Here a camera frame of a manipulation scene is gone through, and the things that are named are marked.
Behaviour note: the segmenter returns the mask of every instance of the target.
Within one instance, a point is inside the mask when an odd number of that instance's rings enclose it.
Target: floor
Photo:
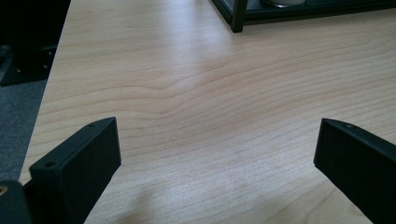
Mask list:
[[[7,54],[5,47],[1,53]],[[11,58],[0,64],[0,79]],[[47,80],[0,86],[0,180],[20,177]]]

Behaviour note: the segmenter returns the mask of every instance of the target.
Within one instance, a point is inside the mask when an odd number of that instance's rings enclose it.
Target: gray carpet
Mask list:
[[[9,56],[0,64],[0,79],[10,61]],[[0,180],[20,177],[46,84],[42,80],[0,86]]]

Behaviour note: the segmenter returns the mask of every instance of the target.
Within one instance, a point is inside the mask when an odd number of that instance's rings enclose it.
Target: metal screw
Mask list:
[[[2,196],[3,194],[5,194],[8,190],[7,186],[0,186],[0,196]]]

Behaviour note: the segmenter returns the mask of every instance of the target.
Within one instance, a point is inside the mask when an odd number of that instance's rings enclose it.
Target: light wood tabletop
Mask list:
[[[396,10],[246,26],[209,0],[73,0],[21,173],[117,117],[87,223],[370,223],[313,164],[320,120],[396,143]]]

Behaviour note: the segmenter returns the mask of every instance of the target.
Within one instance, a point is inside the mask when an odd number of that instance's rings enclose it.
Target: black tray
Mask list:
[[[244,21],[288,21],[396,7],[396,0],[307,0],[302,6],[275,7],[262,0],[212,0],[235,33]]]

